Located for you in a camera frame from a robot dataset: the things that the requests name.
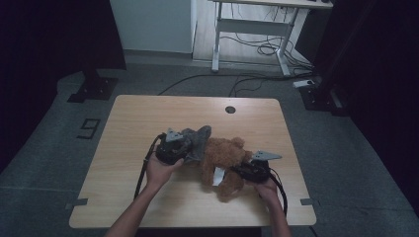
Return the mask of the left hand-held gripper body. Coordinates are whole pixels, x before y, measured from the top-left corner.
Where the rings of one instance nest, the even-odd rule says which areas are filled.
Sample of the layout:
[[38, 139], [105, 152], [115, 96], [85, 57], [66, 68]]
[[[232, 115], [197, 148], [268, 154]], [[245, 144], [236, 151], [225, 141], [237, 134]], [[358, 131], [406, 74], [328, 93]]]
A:
[[181, 158], [185, 158], [192, 148], [192, 142], [186, 136], [168, 128], [161, 136], [161, 142], [156, 148], [156, 157], [167, 165], [174, 165]]

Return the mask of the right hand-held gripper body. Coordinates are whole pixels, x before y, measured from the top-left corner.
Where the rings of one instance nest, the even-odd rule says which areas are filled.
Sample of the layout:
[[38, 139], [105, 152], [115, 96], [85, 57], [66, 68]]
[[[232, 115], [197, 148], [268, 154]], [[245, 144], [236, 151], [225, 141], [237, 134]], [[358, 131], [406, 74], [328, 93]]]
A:
[[281, 159], [280, 154], [258, 150], [251, 161], [243, 164], [243, 178], [254, 183], [263, 183], [270, 177], [269, 161]]

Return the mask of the brown teddy bear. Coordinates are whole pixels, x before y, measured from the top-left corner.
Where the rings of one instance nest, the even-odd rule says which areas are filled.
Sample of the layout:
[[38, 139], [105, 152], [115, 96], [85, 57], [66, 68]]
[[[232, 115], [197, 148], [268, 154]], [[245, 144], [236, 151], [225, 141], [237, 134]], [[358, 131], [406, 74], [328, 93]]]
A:
[[210, 187], [213, 184], [215, 169], [224, 171], [217, 188], [217, 196], [223, 202], [235, 198], [244, 187], [243, 179], [231, 167], [249, 162], [253, 152], [244, 149], [245, 141], [240, 137], [231, 139], [211, 137], [206, 144], [204, 159], [201, 162], [202, 183]]

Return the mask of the grey towel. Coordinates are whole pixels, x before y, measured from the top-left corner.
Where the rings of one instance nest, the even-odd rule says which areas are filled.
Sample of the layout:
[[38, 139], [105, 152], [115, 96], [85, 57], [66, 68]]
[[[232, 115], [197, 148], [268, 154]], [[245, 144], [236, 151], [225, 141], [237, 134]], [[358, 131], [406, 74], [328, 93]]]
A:
[[207, 141], [211, 135], [211, 127], [204, 125], [198, 130], [185, 128], [181, 134], [191, 143], [191, 149], [185, 157], [186, 162], [201, 161], [204, 159]]

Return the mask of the person's right hand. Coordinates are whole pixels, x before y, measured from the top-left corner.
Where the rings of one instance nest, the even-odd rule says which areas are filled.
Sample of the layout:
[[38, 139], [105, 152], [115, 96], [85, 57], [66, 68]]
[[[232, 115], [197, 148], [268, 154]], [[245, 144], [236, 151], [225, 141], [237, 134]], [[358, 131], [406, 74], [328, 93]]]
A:
[[257, 193], [268, 207], [281, 206], [281, 202], [278, 197], [277, 186], [271, 179], [267, 180], [265, 183], [256, 184], [254, 189], [257, 191]]

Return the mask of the person's left hand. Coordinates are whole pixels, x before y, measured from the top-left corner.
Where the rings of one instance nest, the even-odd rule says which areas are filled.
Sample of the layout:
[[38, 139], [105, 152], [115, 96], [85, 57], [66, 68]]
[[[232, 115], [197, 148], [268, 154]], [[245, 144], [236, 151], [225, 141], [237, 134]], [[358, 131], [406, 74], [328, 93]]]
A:
[[148, 160], [146, 178], [148, 189], [160, 190], [169, 180], [173, 172], [179, 169], [184, 163], [181, 158], [174, 165], [162, 163], [154, 154]]

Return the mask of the person's dark clothing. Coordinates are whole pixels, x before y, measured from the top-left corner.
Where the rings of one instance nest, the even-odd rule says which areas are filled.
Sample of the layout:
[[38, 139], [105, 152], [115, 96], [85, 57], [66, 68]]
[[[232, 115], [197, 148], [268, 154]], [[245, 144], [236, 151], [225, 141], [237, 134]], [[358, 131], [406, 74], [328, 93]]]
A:
[[262, 237], [260, 227], [139, 228], [135, 237]]

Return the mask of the black stand base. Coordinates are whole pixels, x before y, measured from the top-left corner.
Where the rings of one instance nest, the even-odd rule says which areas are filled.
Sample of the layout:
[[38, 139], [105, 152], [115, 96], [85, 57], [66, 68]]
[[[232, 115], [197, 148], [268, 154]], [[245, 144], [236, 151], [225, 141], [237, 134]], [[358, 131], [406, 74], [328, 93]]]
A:
[[108, 101], [116, 88], [119, 79], [101, 77], [96, 69], [82, 71], [84, 82], [75, 94], [72, 94], [68, 103], [84, 103], [86, 100]]
[[347, 117], [348, 99], [346, 92], [337, 84], [321, 83], [298, 89], [304, 107], [308, 111], [329, 112], [335, 117]]

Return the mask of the dark curtain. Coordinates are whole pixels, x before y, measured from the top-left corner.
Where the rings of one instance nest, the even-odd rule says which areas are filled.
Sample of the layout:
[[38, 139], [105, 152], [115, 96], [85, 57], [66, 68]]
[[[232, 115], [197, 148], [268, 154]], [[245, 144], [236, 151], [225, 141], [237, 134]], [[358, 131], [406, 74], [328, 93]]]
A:
[[111, 0], [0, 0], [0, 172], [22, 148], [57, 82], [126, 67]]
[[315, 59], [419, 215], [419, 0], [332, 0]]

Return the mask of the white desk frame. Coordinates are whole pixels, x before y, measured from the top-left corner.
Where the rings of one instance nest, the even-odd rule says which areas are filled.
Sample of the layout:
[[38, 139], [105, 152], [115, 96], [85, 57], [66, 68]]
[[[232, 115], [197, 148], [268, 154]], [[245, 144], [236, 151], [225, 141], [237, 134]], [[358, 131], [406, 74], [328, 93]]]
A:
[[[260, 36], [283, 37], [280, 49], [276, 52], [282, 73], [290, 76], [288, 61], [285, 56], [287, 45], [293, 32], [293, 26], [300, 9], [332, 9], [333, 3], [330, 0], [210, 0], [218, 4], [215, 19], [215, 40], [212, 50], [211, 71], [219, 70], [219, 40], [221, 33], [238, 33]], [[253, 20], [238, 20], [222, 17], [222, 5], [227, 3], [263, 5], [275, 7], [294, 8], [291, 19], [288, 22], [266, 22]]]

